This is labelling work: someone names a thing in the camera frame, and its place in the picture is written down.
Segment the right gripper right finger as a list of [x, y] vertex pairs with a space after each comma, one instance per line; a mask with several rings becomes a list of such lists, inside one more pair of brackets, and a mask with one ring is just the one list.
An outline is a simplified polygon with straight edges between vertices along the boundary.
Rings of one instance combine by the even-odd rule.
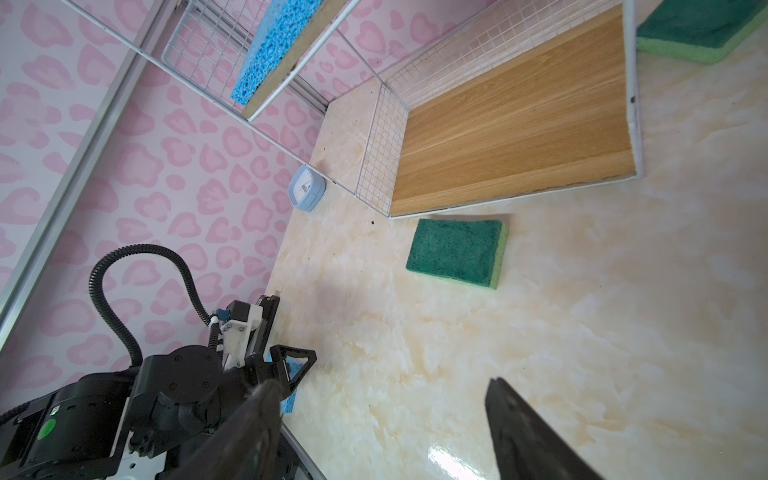
[[490, 380], [485, 410], [502, 479], [598, 479], [503, 378]]

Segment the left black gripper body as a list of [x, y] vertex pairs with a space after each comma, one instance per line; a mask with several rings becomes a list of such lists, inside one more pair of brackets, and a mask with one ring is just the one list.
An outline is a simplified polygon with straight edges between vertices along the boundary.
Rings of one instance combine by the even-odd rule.
[[248, 337], [245, 354], [246, 377], [253, 385], [268, 380], [281, 382], [282, 367], [280, 363], [267, 361], [265, 352], [267, 343], [274, 326], [280, 297], [277, 295], [261, 295], [255, 304], [248, 304], [248, 317], [251, 322], [251, 332]]

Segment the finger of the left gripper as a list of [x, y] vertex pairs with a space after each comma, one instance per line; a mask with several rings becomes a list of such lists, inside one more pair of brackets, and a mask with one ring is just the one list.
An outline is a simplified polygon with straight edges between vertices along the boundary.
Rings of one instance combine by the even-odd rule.
[[291, 396], [317, 361], [314, 350], [273, 345], [269, 349], [274, 377], [283, 396]]

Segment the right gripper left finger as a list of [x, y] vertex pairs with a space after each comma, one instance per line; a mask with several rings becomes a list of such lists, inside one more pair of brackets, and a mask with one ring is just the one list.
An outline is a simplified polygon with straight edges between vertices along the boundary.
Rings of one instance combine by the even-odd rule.
[[228, 379], [201, 405], [183, 407], [160, 479], [267, 479], [276, 463], [284, 385]]

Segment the blue sponge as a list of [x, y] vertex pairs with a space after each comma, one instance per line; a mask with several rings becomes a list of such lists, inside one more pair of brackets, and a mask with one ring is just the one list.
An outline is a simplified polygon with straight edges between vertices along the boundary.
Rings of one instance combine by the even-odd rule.
[[320, 7], [321, 0], [275, 0], [269, 3], [253, 37], [231, 99], [245, 106], [279, 65]]
[[280, 403], [281, 414], [289, 415], [294, 411], [299, 383], [297, 378], [306, 361], [292, 357], [274, 360], [271, 356], [268, 356], [267, 359], [274, 365], [273, 370], [275, 377], [281, 385], [281, 388], [284, 392], [289, 393], [289, 395]]

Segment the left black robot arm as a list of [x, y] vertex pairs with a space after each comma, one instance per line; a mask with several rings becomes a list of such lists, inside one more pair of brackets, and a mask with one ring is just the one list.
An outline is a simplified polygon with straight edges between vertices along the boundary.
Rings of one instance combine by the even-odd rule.
[[314, 351], [270, 345], [276, 296], [232, 302], [208, 345], [90, 374], [1, 418], [5, 479], [290, 479], [311, 474], [281, 403]]

